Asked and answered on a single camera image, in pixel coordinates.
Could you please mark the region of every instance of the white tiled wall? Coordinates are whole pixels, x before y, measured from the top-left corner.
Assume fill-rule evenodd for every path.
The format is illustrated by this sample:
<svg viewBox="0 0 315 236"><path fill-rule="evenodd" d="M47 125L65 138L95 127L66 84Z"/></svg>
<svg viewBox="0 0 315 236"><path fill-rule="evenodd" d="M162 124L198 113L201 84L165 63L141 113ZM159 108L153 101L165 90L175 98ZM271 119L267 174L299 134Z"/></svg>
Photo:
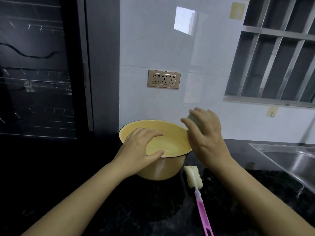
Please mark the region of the white tiled wall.
<svg viewBox="0 0 315 236"><path fill-rule="evenodd" d="M245 17L230 19L230 10L233 2L247 8L247 1L120 2L120 125L141 119L181 124L199 106L218 114L226 139L315 143L314 126L305 134L314 110L281 107L268 118L268 106L223 102ZM174 29L175 19L182 31ZM148 87L149 69L181 72L179 89Z"/></svg>

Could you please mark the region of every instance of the forearm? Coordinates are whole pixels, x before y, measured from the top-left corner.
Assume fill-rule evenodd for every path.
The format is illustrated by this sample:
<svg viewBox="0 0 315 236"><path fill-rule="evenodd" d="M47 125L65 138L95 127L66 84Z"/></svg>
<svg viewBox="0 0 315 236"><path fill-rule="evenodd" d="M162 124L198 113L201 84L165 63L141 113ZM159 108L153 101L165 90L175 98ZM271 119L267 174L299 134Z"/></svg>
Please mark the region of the forearm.
<svg viewBox="0 0 315 236"><path fill-rule="evenodd" d="M122 176L116 166L107 164L22 235L81 235Z"/></svg>
<svg viewBox="0 0 315 236"><path fill-rule="evenodd" d="M216 175L251 215L263 234L315 235L311 225L234 160L225 164Z"/></svg>

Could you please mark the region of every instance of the yellow basin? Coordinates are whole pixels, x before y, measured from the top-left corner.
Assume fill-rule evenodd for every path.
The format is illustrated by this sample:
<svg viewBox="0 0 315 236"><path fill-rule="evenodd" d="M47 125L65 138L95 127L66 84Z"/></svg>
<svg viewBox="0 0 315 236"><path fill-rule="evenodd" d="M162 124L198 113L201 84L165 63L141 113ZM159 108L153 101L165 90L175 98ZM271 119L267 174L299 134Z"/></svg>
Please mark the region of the yellow basin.
<svg viewBox="0 0 315 236"><path fill-rule="evenodd" d="M159 130L164 135L155 137L146 147L147 155L164 150L164 155L139 171L138 175L148 180L161 181L175 176L181 169L186 156L191 152L186 129L175 123L161 120L141 120L128 123L121 128L119 138L124 143L126 137L136 128L145 127Z"/></svg>

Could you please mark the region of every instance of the hand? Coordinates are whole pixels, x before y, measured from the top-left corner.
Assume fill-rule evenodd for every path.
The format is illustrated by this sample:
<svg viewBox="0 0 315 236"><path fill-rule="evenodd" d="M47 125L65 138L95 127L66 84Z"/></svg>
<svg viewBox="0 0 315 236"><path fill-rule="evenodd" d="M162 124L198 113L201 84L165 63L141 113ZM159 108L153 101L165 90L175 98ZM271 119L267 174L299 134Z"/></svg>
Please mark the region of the hand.
<svg viewBox="0 0 315 236"><path fill-rule="evenodd" d="M164 151L162 150L149 156L146 154L147 144L158 136L163 136L163 134L149 128L137 128L127 136L124 144L112 160L112 163L122 170L125 178L138 173L163 156Z"/></svg>
<svg viewBox="0 0 315 236"><path fill-rule="evenodd" d="M199 160L216 172L232 159L221 135L220 120L214 112L198 107L189 113L200 122L203 130L201 133L191 119L182 118L181 122L188 128L189 144Z"/></svg>

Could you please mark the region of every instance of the brush handle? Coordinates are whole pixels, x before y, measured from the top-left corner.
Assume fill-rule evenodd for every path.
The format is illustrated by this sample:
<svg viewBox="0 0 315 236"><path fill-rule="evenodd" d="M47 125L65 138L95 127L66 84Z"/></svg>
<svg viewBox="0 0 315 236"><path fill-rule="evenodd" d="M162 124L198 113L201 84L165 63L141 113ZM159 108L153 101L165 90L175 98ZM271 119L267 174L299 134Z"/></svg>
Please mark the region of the brush handle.
<svg viewBox="0 0 315 236"><path fill-rule="evenodd" d="M208 236L207 230L209 230L211 236L214 236L212 229L211 229L211 226L210 226L210 223L209 223L209 219L208 219L206 210L205 210L204 205L203 205L203 200L201 199L201 194L200 194L199 190L195 191L195 196L196 196L196 202L197 202L197 206L198 206L198 210L199 210L199 214L200 214L204 233L206 234L206 236Z"/></svg>

